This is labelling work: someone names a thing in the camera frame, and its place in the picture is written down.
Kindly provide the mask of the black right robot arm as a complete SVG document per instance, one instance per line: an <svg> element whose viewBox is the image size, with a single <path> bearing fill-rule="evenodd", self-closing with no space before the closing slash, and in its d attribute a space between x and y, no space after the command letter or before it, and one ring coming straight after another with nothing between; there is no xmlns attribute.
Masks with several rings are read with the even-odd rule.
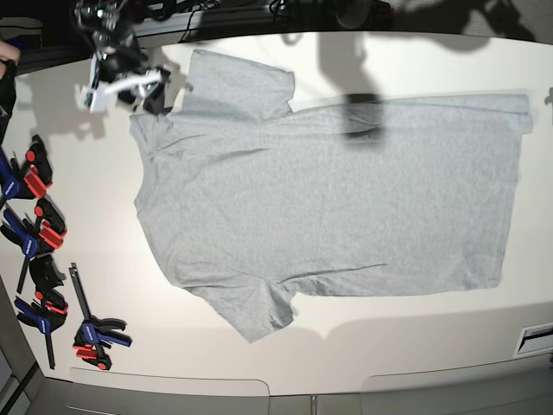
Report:
<svg viewBox="0 0 553 415"><path fill-rule="evenodd" d="M74 3L70 21L92 50L89 80L80 90L78 107L103 112L115 97L126 105L141 102L151 114L164 110L170 71L149 64L134 31L148 14L143 1Z"/></svg>

